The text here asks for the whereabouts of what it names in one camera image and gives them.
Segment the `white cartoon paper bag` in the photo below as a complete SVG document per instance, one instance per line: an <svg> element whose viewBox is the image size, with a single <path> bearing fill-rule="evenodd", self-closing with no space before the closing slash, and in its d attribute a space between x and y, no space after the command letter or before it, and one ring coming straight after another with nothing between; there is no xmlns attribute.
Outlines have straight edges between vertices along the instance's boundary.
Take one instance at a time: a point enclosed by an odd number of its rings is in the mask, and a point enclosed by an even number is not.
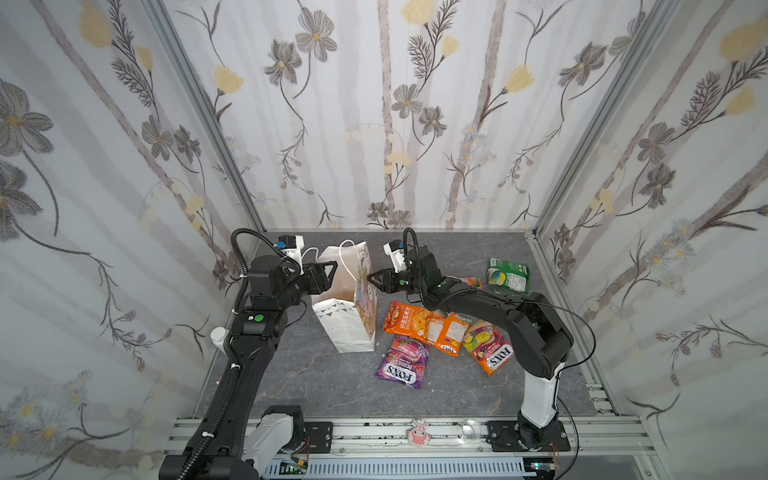
<svg viewBox="0 0 768 480"><path fill-rule="evenodd" d="M343 240L326 247L319 262L335 261L337 270L326 292L311 296L311 308L339 353L375 349L378 294L367 282L371 259L365 241Z"/></svg>

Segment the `purple Fox's candy bag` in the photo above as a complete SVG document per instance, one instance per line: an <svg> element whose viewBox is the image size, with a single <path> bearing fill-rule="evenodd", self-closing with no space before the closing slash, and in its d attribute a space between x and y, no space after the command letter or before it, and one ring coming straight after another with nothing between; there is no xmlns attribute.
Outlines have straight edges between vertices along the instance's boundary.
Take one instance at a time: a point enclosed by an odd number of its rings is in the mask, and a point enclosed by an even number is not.
<svg viewBox="0 0 768 480"><path fill-rule="evenodd" d="M422 342L396 335L384 356L375 377L401 385L420 389L429 361L428 346Z"/></svg>

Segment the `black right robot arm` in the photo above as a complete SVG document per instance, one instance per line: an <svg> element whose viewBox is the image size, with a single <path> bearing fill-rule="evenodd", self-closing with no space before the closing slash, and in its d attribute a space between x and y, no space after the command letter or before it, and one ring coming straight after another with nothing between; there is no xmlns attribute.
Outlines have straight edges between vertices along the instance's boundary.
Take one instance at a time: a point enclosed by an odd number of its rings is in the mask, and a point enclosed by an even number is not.
<svg viewBox="0 0 768 480"><path fill-rule="evenodd" d="M515 300L442 274L434 255L419 245L410 227L385 250L392 266L367 275L378 290L416 294L430 311L463 314L507 333L514 358L525 372L524 394L517 420L491 428L489 443L515 452L577 452L579 448L571 445L577 438L567 436L557 408L559 379L569 367L574 345L571 331L558 315L568 310L538 293Z"/></svg>

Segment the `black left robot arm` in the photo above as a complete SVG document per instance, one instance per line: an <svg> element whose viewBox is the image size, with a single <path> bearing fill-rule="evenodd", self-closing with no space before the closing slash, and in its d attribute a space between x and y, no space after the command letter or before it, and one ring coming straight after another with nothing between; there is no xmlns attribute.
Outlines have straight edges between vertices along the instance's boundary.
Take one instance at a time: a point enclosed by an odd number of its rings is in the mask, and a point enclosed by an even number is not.
<svg viewBox="0 0 768 480"><path fill-rule="evenodd" d="M261 380L289 326L288 309L328 291L338 264L303 262L299 235L271 241L253 229L238 228L230 241L241 286L222 343L228 366L187 445L164 458L161 479L262 479L281 451L309 444L296 405L268 408L253 430L248 422Z"/></svg>

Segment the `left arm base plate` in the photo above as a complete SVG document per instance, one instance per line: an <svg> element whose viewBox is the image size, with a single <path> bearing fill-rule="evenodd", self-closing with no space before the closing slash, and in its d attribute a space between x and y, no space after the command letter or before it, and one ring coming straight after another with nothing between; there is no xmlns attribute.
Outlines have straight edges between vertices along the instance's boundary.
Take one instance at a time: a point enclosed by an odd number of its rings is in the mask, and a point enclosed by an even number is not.
<svg viewBox="0 0 768 480"><path fill-rule="evenodd" d="M329 454L332 447L334 424L329 421L305 422L300 434L277 450L279 454Z"/></svg>

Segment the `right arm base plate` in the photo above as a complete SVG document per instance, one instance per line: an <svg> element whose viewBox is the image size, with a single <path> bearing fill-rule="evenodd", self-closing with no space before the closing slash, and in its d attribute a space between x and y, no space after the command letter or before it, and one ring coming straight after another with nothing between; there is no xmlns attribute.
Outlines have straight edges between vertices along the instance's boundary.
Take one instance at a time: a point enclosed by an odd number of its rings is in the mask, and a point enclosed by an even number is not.
<svg viewBox="0 0 768 480"><path fill-rule="evenodd" d="M496 453L570 452L572 450L563 423L554 419L543 428L529 421L489 421L486 442Z"/></svg>

